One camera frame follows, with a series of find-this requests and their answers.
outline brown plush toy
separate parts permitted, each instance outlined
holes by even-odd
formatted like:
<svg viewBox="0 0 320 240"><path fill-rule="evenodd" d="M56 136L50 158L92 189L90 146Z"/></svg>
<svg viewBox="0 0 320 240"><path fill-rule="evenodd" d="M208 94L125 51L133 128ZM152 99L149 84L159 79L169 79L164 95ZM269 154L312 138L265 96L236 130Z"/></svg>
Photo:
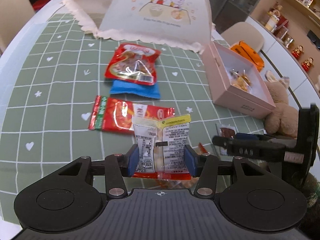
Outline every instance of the brown plush toy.
<svg viewBox="0 0 320 240"><path fill-rule="evenodd" d="M265 119L265 129L269 134L277 134L297 137L298 133L298 110L289 106L287 88L289 87L290 79L283 77L277 80L274 74L268 70L266 72L265 82L276 108Z"/></svg>

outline orange bag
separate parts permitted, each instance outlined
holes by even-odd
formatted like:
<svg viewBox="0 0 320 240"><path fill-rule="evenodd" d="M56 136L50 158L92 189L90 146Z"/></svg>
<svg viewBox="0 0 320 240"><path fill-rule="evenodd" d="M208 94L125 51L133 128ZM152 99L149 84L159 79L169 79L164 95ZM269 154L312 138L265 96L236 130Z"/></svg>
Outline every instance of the orange bag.
<svg viewBox="0 0 320 240"><path fill-rule="evenodd" d="M240 41L239 44L233 45L230 49L252 62L259 72L264 68L263 59L245 42Z"/></svg>

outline metal screw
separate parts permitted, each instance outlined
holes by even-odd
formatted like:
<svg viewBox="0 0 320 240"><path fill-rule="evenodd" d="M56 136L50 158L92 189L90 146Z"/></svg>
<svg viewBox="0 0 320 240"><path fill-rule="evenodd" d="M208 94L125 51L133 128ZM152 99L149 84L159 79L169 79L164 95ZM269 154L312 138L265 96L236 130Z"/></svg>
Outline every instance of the metal screw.
<svg viewBox="0 0 320 240"><path fill-rule="evenodd" d="M114 187L111 190L109 190L109 194L113 196L120 196L124 193L124 190L119 187Z"/></svg>
<svg viewBox="0 0 320 240"><path fill-rule="evenodd" d="M202 196L209 196L213 193L212 189L207 188L207 187L201 187L200 189L197 190L197 193L202 195Z"/></svg>

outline red snack bag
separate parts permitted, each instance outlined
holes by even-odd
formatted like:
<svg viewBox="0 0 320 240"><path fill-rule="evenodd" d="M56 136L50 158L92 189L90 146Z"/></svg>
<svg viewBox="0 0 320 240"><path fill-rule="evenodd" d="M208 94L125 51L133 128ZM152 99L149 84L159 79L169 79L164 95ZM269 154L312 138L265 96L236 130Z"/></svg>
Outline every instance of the red snack bag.
<svg viewBox="0 0 320 240"><path fill-rule="evenodd" d="M115 98L97 96L93 106L89 130L134 133L132 116L165 119L174 115L174 108L136 104Z"/></svg>
<svg viewBox="0 0 320 240"><path fill-rule="evenodd" d="M105 77L139 85L154 85L157 79L155 61L160 53L157 49L122 43L116 49L107 67Z"/></svg>

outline gray ribbed panel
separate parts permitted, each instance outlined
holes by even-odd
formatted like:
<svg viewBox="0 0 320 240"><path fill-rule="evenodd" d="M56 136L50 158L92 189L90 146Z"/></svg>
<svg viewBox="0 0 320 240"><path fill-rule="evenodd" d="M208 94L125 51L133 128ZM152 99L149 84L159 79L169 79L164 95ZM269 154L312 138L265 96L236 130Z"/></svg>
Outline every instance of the gray ribbed panel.
<svg viewBox="0 0 320 240"><path fill-rule="evenodd" d="M193 197L187 189L135 189L131 196L111 200L90 225L63 234L29 229L17 240L303 240L296 230L265 235L228 222L211 200Z"/></svg>

